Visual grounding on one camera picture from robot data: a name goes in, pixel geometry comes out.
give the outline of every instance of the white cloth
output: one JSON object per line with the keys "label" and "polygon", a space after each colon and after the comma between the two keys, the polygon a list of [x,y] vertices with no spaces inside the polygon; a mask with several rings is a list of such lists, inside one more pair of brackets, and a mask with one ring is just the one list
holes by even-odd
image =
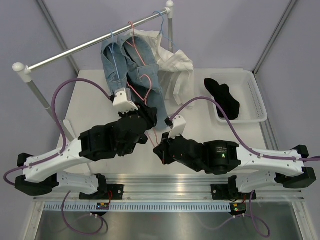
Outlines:
{"label": "white cloth", "polygon": [[[132,30],[126,35],[132,36]],[[159,65],[158,79],[165,99],[174,97],[178,105],[195,97],[195,70],[193,62],[182,51],[172,53],[161,47],[162,35],[158,31],[134,30],[134,35],[143,38],[151,47]]]}

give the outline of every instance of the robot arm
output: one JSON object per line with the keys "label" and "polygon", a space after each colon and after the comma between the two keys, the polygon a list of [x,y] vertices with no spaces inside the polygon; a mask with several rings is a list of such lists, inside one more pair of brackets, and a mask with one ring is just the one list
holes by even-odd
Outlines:
{"label": "robot arm", "polygon": [[134,104],[125,88],[115,92],[113,106],[121,117],[118,121],[94,126],[81,133],[66,145],[59,156],[33,165],[59,153],[61,149],[40,156],[20,154],[17,165],[26,168],[23,169],[23,175],[16,178],[15,188],[30,196],[48,194],[53,190],[81,192],[85,195],[97,195],[99,189],[101,192],[102,184],[106,185],[104,176],[82,176],[63,170],[102,159],[114,159],[116,155],[123,157],[132,154],[137,144],[146,144],[148,138],[145,132],[157,124],[157,109]]}
{"label": "robot arm", "polygon": [[[160,145],[153,150],[163,164],[178,162],[196,172],[203,170],[206,174],[214,175],[224,175],[236,170],[257,170],[248,176],[229,178],[228,188],[233,195],[235,192],[250,193],[255,189],[274,185],[290,189],[307,188],[316,180],[313,168],[304,167],[304,162],[298,160],[309,156],[305,146],[300,145],[288,151],[252,149],[261,153],[257,156],[236,142],[216,140],[198,143],[185,139],[182,134],[186,121],[181,115],[166,123],[171,131],[162,135]],[[296,160],[269,159],[263,155],[293,157]]]}

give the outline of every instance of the black sock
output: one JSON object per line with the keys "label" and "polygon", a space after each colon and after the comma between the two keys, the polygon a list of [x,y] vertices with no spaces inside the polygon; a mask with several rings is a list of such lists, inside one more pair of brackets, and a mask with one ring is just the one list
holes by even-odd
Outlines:
{"label": "black sock", "polygon": [[[204,80],[204,86],[214,97],[214,100],[222,107],[229,120],[235,120],[239,117],[240,103],[234,99],[229,92],[227,84],[219,83],[211,78]],[[217,108],[218,116],[224,118],[222,112]]]}

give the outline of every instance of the wire hanger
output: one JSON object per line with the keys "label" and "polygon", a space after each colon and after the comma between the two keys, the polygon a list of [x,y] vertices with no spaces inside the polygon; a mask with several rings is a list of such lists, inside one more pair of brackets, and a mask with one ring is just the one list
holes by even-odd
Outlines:
{"label": "wire hanger", "polygon": [[115,59],[115,49],[114,49],[114,45],[115,45],[115,39],[114,39],[114,33],[112,32],[112,30],[110,30],[111,32],[111,37],[112,37],[112,48],[109,46],[110,52],[112,53],[112,58],[114,61],[114,66],[115,66],[115,70],[116,70],[116,74],[118,75],[118,79],[120,79],[120,75],[119,75],[119,71],[118,71],[118,67],[117,67],[117,63],[116,63],[116,59]]}
{"label": "wire hanger", "polygon": [[173,44],[173,46],[174,46],[175,48],[177,48],[177,46],[175,45],[174,41],[172,41],[172,40],[171,40],[169,37],[167,37],[167,36],[165,35],[165,33],[164,33],[164,22],[165,22],[164,15],[163,15],[161,12],[159,12],[159,11],[154,11],[153,13],[158,13],[158,14],[160,14],[161,17],[162,17],[160,34],[162,34],[162,36],[163,36],[165,39],[168,39],[168,40]]}

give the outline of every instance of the gray wall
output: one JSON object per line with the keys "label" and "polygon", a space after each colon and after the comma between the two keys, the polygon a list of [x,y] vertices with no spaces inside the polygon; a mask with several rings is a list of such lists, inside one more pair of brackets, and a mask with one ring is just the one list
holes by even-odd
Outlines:
{"label": "gray wall", "polygon": [[[151,15],[163,9],[166,1],[45,0],[69,47]],[[174,42],[196,68],[253,70],[288,2],[174,0]],[[138,29],[159,31],[161,21],[153,20]],[[100,47],[74,55],[80,69],[102,69]]]}
{"label": "gray wall", "polygon": [[[299,1],[258,73],[272,128],[281,149],[307,145],[320,155],[320,1]],[[320,237],[320,162],[308,163],[318,180],[303,191]]]}
{"label": "gray wall", "polygon": [[[12,71],[12,64],[34,64],[59,53],[35,1],[10,0],[0,2],[0,175],[16,167],[20,153],[40,155],[55,148],[58,130],[54,122]],[[35,82],[48,100],[63,81],[74,77],[66,60],[61,60],[33,74]],[[58,113],[64,116],[69,104],[70,86],[61,91]],[[17,174],[9,178],[13,181]],[[1,239],[17,240],[24,232],[31,198],[0,181]]]}

